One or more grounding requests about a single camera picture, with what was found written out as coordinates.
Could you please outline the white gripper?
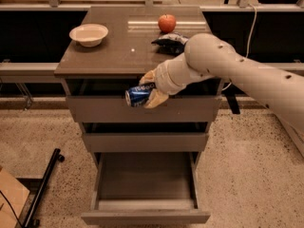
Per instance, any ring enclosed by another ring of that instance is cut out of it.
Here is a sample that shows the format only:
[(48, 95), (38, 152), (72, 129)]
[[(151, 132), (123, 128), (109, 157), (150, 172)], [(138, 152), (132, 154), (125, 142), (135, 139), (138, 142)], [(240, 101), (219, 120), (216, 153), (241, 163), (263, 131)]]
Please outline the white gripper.
[(175, 95), (186, 88), (183, 73), (187, 66), (183, 61), (166, 60), (154, 70), (149, 70), (140, 79), (139, 84), (156, 84), (144, 104), (144, 108), (155, 108), (168, 100), (168, 95)]

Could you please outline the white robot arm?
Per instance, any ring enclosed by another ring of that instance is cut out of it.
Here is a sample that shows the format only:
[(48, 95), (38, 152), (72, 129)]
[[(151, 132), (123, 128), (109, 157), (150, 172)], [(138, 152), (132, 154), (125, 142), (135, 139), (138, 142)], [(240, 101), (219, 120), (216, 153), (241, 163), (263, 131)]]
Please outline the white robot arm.
[(156, 84), (144, 106), (154, 108), (188, 85), (212, 77), (229, 81), (293, 128), (304, 131), (304, 77), (244, 58), (209, 33), (194, 35), (184, 53), (141, 78), (143, 84)]

